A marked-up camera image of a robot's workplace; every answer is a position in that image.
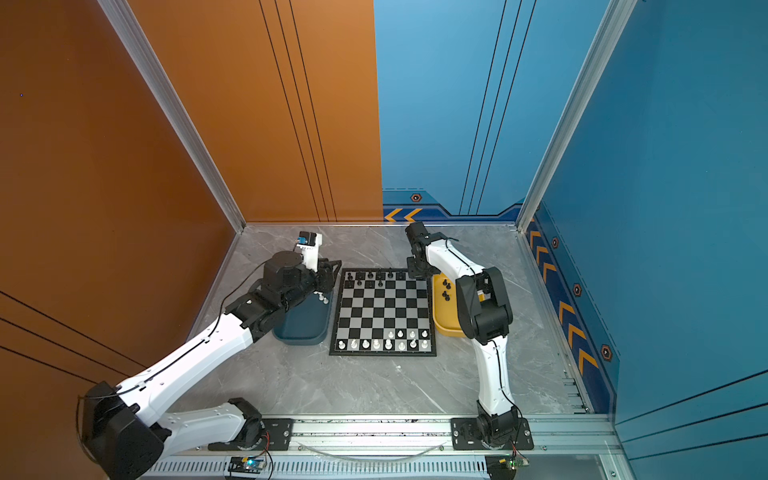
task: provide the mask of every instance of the blue wall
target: blue wall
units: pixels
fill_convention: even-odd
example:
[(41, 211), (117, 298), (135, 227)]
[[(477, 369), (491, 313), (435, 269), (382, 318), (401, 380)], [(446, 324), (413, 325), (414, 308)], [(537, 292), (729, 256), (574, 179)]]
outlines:
[(519, 202), (607, 0), (374, 5), (384, 188), (426, 190), (451, 214), (498, 214)]
[(701, 462), (765, 476), (764, 437), (702, 445), (768, 432), (751, 409), (768, 374), (723, 387), (768, 368), (766, 17), (638, 2), (545, 195), (621, 358), (617, 431), (641, 480), (744, 478)]

